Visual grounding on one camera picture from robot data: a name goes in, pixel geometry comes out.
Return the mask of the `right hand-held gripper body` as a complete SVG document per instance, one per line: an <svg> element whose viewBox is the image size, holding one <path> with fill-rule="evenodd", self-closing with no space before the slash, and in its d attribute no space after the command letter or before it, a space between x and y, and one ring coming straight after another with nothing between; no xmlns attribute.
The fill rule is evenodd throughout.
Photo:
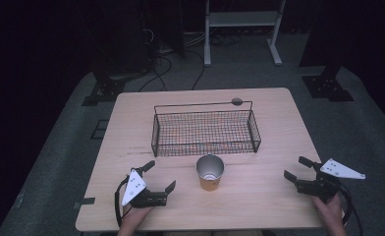
<svg viewBox="0 0 385 236"><path fill-rule="evenodd" d="M297 179L295 186L301 194L316 196L327 203L340 190L341 178L364 180L366 175L330 158L324 163L314 162L311 167L316 177L314 180Z"/></svg>

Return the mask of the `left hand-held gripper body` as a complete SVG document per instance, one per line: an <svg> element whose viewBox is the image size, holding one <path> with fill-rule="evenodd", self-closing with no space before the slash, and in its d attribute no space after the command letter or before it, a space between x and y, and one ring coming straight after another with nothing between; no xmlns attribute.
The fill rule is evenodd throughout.
<svg viewBox="0 0 385 236"><path fill-rule="evenodd" d="M167 204L167 193L150 192L142 178L142 174L142 170L131 170L121 201L122 206L131 205L136 208L165 207Z"/></svg>

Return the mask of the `metal cup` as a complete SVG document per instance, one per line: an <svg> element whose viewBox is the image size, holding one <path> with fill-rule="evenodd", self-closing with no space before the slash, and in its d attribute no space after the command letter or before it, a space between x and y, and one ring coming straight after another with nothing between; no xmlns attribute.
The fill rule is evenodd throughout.
<svg viewBox="0 0 385 236"><path fill-rule="evenodd" d="M201 188L211 192L219 186L221 177L225 171L225 163L219 156L207 154L198 159L195 170Z"/></svg>

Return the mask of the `black wire basket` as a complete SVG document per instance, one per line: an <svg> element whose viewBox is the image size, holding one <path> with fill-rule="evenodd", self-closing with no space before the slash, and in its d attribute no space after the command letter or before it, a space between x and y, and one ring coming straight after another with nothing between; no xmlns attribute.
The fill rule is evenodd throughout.
<svg viewBox="0 0 385 236"><path fill-rule="evenodd" d="M252 102L156 105L151 147L157 156L258 152L262 143Z"/></svg>

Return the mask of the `person's right hand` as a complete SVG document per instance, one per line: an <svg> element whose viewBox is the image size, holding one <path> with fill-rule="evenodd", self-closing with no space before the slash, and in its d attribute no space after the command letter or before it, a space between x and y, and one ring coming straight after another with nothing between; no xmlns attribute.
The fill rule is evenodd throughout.
<svg viewBox="0 0 385 236"><path fill-rule="evenodd" d="M329 236L347 236L343 224L343 210L339 195L336 194L327 203L318 197L311 198L319 219Z"/></svg>

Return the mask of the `person's left hand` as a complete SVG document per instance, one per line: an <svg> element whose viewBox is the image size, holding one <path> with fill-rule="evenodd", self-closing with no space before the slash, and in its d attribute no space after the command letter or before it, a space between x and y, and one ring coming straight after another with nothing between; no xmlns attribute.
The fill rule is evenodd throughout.
<svg viewBox="0 0 385 236"><path fill-rule="evenodd" d="M131 205L124 206L124 216L121 219L121 226L117 236L134 236L138 227L151 211L153 211L153 207L136 208Z"/></svg>

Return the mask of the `black tape strip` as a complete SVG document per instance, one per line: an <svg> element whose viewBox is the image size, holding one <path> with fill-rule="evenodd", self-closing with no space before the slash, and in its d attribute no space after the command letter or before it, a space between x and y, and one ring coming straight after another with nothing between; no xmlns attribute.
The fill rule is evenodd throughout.
<svg viewBox="0 0 385 236"><path fill-rule="evenodd" d="M95 198L83 198L79 202L74 202L73 209L80 209L84 205L93 205Z"/></svg>

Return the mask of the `black stand base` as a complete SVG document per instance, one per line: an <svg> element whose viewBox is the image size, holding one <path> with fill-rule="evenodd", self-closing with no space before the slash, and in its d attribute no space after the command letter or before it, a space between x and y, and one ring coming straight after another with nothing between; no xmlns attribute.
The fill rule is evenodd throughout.
<svg viewBox="0 0 385 236"><path fill-rule="evenodd" d="M351 94L337 81L340 66L327 65L321 74L303 76L302 80L313 98L328 98L330 101L353 101Z"/></svg>
<svg viewBox="0 0 385 236"><path fill-rule="evenodd" d="M114 102L124 91L126 82L125 79L95 78L93 89L90 95L84 98L82 106L95 106L99 102Z"/></svg>

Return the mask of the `white metal table frame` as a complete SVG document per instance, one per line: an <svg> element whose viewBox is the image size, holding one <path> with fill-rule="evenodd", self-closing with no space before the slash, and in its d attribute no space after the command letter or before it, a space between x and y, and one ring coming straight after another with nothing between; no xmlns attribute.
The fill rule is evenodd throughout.
<svg viewBox="0 0 385 236"><path fill-rule="evenodd" d="M273 33L267 39L268 49L276 66L283 62L276 47L276 41L281 26L287 0L280 0L276 11L265 12L221 12L210 11L210 0L205 3L203 65L211 65L210 30L214 28L241 28L241 27L272 27Z"/></svg>

